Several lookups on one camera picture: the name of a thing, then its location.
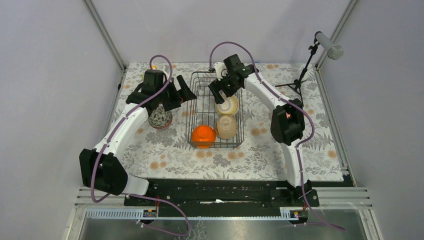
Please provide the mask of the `yellow dotted white bowl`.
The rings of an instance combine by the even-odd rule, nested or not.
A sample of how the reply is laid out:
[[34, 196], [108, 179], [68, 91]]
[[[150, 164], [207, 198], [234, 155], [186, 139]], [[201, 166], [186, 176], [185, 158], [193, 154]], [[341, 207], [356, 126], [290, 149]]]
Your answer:
[[239, 110], [239, 99], [233, 95], [226, 97], [225, 94], [221, 94], [224, 103], [215, 104], [215, 110], [218, 115], [229, 115], [234, 116]]

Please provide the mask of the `pink patterned bowl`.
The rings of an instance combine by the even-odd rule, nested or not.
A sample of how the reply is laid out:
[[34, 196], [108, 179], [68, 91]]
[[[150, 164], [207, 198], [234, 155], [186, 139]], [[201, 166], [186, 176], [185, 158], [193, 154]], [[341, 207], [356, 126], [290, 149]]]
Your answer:
[[173, 115], [170, 111], [165, 111], [165, 108], [160, 105], [148, 117], [148, 123], [155, 129], [167, 128], [173, 120]]

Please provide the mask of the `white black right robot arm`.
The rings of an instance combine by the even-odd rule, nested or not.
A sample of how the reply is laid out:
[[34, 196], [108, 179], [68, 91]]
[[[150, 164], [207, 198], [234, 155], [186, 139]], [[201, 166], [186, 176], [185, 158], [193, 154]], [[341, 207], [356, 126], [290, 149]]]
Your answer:
[[225, 103], [225, 99], [243, 88], [268, 108], [271, 113], [270, 132], [281, 145], [287, 164], [284, 173], [288, 183], [294, 187], [287, 191], [287, 201], [293, 206], [301, 205], [307, 199], [305, 190], [301, 188], [307, 177], [301, 174], [302, 161], [297, 156], [300, 152], [297, 145], [306, 128], [302, 102], [281, 94], [252, 64], [243, 64], [237, 54], [214, 63], [209, 69], [216, 74], [216, 79], [208, 86], [216, 104]]

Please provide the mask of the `aluminium frame rail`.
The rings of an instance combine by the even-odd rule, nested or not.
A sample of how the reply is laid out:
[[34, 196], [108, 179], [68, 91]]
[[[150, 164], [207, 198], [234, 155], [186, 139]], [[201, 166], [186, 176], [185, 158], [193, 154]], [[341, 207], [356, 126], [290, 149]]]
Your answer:
[[94, 2], [92, 0], [82, 0], [82, 2], [86, 6], [88, 13], [90, 14], [94, 24], [96, 25], [113, 59], [115, 60], [120, 70], [124, 72], [127, 69], [127, 65], [125, 64], [125, 61], [123, 60], [121, 54], [118, 51], [118, 48], [116, 47], [113, 39], [111, 38], [99, 12], [97, 11]]

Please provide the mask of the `beige bowl with leaf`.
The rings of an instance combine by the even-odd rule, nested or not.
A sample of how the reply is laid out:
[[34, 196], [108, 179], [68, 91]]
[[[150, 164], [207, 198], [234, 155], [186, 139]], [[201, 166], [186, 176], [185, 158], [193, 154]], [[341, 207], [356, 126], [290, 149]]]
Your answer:
[[229, 140], [237, 135], [238, 124], [233, 116], [221, 115], [216, 120], [214, 129], [219, 138]]

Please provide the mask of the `floral patterned table mat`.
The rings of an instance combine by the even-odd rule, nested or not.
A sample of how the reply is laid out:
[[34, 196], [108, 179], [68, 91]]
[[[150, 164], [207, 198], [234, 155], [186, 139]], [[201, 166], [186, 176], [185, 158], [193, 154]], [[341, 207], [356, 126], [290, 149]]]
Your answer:
[[[312, 118], [313, 139], [302, 145], [303, 168], [311, 181], [341, 182], [343, 173], [329, 117], [314, 70], [309, 68], [301, 85], [304, 110]], [[287, 167], [280, 145], [271, 132], [271, 113], [253, 94], [242, 92], [243, 142], [237, 148], [194, 148], [186, 138], [186, 123], [194, 115], [199, 125], [213, 125], [214, 101], [198, 97], [172, 110], [164, 129], [144, 123], [137, 129], [120, 158], [122, 166], [141, 178], [284, 180]]]

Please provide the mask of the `orange glossy bowl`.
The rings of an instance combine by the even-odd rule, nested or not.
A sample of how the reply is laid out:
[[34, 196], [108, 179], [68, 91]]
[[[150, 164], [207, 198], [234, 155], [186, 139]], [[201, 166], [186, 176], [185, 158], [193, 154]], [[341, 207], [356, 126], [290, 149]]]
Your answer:
[[190, 140], [195, 147], [207, 149], [214, 145], [216, 133], [215, 130], [208, 125], [199, 125], [192, 131]]

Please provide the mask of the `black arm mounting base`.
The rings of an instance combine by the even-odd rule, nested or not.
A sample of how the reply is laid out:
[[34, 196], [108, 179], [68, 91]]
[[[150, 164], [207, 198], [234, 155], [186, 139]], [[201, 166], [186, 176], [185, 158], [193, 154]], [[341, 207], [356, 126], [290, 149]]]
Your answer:
[[191, 180], [150, 178], [147, 199], [111, 195], [96, 207], [148, 208], [158, 211], [159, 217], [181, 217], [169, 201], [179, 207], [187, 217], [219, 218], [279, 217], [281, 209], [302, 210], [306, 201], [319, 207], [323, 200], [319, 190], [330, 187], [351, 187], [346, 178], [343, 182], [308, 181], [306, 197], [299, 187], [292, 187], [286, 180]]

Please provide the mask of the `silver microphone on black stand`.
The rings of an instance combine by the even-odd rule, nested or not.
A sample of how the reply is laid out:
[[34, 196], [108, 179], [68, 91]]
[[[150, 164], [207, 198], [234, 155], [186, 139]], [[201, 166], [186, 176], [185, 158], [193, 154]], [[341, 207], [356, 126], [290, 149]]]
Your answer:
[[321, 31], [317, 31], [314, 35], [313, 45], [310, 45], [308, 49], [310, 50], [310, 56], [308, 61], [306, 62], [304, 68], [302, 69], [299, 78], [295, 79], [291, 83], [279, 84], [276, 85], [276, 88], [279, 87], [289, 87], [295, 93], [297, 93], [300, 97], [301, 102], [303, 103], [303, 93], [302, 93], [302, 83], [306, 81], [305, 75], [308, 72], [308, 67], [311, 63], [313, 56], [317, 53], [319, 46], [322, 46], [325, 52], [327, 53], [327, 57], [331, 60], [338, 60], [344, 55], [343, 48], [335, 44], [330, 38], [328, 38]]

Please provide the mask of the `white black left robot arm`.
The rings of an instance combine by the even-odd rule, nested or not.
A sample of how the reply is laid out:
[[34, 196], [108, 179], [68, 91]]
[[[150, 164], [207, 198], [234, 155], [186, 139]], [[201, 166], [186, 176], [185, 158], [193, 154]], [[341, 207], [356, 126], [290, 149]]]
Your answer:
[[83, 185], [108, 195], [136, 195], [142, 205], [152, 204], [155, 192], [149, 188], [149, 181], [129, 174], [120, 158], [154, 110], [163, 107], [170, 111], [196, 98], [182, 75], [173, 78], [163, 70], [146, 70], [143, 81], [127, 97], [111, 130], [93, 149], [85, 148], [79, 154]]

